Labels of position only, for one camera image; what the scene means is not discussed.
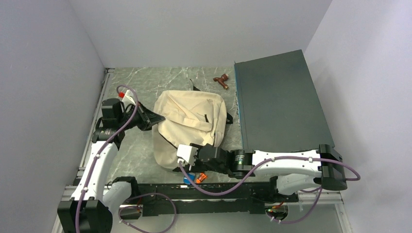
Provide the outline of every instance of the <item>black strap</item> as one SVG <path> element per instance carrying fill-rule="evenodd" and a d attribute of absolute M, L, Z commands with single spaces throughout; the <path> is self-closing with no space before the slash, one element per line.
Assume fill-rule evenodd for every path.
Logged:
<path fill-rule="evenodd" d="M 201 91 L 199 88 L 194 86 L 192 79 L 189 79 L 189 80 L 192 82 L 194 91 Z M 233 116 L 230 115 L 229 113 L 226 113 L 226 125 L 230 125 L 230 124 L 233 124 Z"/>

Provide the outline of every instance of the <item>canvas bag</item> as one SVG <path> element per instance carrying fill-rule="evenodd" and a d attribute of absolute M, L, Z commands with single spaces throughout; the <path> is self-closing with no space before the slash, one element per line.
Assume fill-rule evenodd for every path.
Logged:
<path fill-rule="evenodd" d="M 153 111 L 165 117 L 152 127 L 154 158 L 168 169 L 178 167 L 179 144 L 218 147 L 231 118 L 220 95 L 203 91 L 164 91 Z"/>

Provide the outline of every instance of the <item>orange object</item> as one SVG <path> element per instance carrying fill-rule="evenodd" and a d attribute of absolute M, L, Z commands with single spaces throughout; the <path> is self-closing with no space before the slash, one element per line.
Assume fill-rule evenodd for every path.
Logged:
<path fill-rule="evenodd" d="M 196 183 L 201 183 L 207 178 L 207 175 L 204 173 L 200 173 L 199 177 L 196 179 Z"/>
<path fill-rule="evenodd" d="M 220 78 L 218 78 L 218 77 L 213 78 L 213 81 L 218 82 L 220 85 L 222 85 L 222 87 L 223 87 L 225 90 L 227 90 L 227 89 L 229 89 L 229 86 L 226 85 L 226 84 L 224 83 L 224 81 L 226 81 L 228 78 L 229 78 L 229 76 L 228 76 L 227 74 L 223 74 Z"/>

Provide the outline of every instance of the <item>tabletop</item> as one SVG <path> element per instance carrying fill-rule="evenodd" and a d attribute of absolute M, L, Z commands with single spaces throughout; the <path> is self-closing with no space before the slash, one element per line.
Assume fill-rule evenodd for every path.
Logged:
<path fill-rule="evenodd" d="M 214 77 L 227 74 L 224 90 Z M 241 133 L 237 114 L 236 86 L 233 67 L 125 67 L 117 68 L 113 74 L 107 98 L 117 96 L 116 87 L 128 85 L 136 90 L 139 101 L 152 110 L 157 98 L 166 90 L 193 90 L 193 85 L 201 91 L 221 95 L 227 112 L 233 116 L 233 124 L 226 125 L 221 148 L 241 149 Z M 206 172 L 204 182 L 238 182 L 227 175 Z M 143 132 L 137 127 L 126 132 L 118 155 L 110 168 L 108 180 L 119 176 L 134 176 L 138 183 L 182 183 L 183 175 L 158 165 L 153 155 L 152 132 Z M 247 181 L 268 181 L 268 176 L 250 177 Z"/>

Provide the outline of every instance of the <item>wall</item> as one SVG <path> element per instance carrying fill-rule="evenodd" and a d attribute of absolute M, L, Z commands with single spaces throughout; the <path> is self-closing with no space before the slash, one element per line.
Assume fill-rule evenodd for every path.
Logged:
<path fill-rule="evenodd" d="M 52 230 L 104 77 L 66 0 L 0 4 L 1 232 Z"/>
<path fill-rule="evenodd" d="M 354 232 L 410 232 L 412 3 L 334 0 L 305 57 L 343 159 Z"/>
<path fill-rule="evenodd" d="M 304 50 L 331 0 L 70 2 L 106 67 L 188 67 Z"/>

